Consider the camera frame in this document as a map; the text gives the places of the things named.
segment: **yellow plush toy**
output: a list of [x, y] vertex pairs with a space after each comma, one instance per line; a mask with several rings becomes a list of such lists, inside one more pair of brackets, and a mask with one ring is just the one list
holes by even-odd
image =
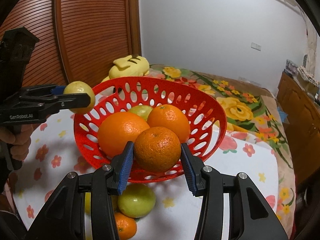
[[149, 62], [138, 55], [130, 55], [124, 58], [116, 59], [114, 66], [109, 71], [102, 82], [117, 77], [145, 76], [149, 74]]

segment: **light switch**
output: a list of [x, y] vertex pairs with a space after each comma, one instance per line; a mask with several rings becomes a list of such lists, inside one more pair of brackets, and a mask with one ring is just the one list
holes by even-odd
[[251, 48], [261, 51], [261, 46], [254, 42], [251, 43]]

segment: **orange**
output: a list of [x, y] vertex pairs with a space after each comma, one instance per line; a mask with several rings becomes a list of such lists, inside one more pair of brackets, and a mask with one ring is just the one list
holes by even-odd
[[180, 159], [178, 136], [165, 127], [152, 127], [143, 131], [134, 143], [134, 157], [146, 171], [165, 172]]
[[98, 130], [98, 143], [110, 158], [123, 152], [128, 141], [135, 142], [137, 136], [150, 128], [140, 116], [129, 112], [118, 112], [108, 116]]
[[179, 138], [180, 143], [187, 142], [190, 135], [188, 118], [177, 107], [161, 105], [154, 108], [147, 120], [150, 127], [162, 126], [173, 131]]
[[137, 223], [133, 218], [129, 218], [121, 213], [115, 213], [118, 234], [120, 240], [127, 240], [137, 232]]

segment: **human hand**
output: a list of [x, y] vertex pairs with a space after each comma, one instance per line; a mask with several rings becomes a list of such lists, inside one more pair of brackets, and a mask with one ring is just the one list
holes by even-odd
[[17, 135], [13, 135], [13, 133], [5, 127], [0, 127], [0, 140], [5, 143], [13, 144], [10, 149], [12, 157], [18, 161], [23, 161], [29, 153], [32, 132], [32, 124], [22, 125], [21, 132]]

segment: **fruit basket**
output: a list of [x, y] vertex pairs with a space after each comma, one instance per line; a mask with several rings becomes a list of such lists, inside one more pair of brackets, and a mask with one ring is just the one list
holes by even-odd
[[[103, 91], [115, 93], [103, 97], [90, 113], [76, 114], [74, 118], [76, 144], [86, 161], [96, 169], [110, 163], [98, 144], [97, 131], [100, 124], [112, 113], [127, 111], [136, 105], [155, 107], [172, 104], [179, 108], [190, 123], [188, 146], [192, 154], [203, 161], [216, 151], [224, 138], [227, 120], [223, 108], [214, 98], [198, 89], [151, 77], [122, 77], [105, 81], [93, 88], [95, 95]], [[220, 123], [220, 132], [215, 145], [209, 147], [212, 125], [216, 121]], [[129, 182], [158, 182], [182, 174], [180, 161], [164, 173], [145, 171], [134, 161]]]

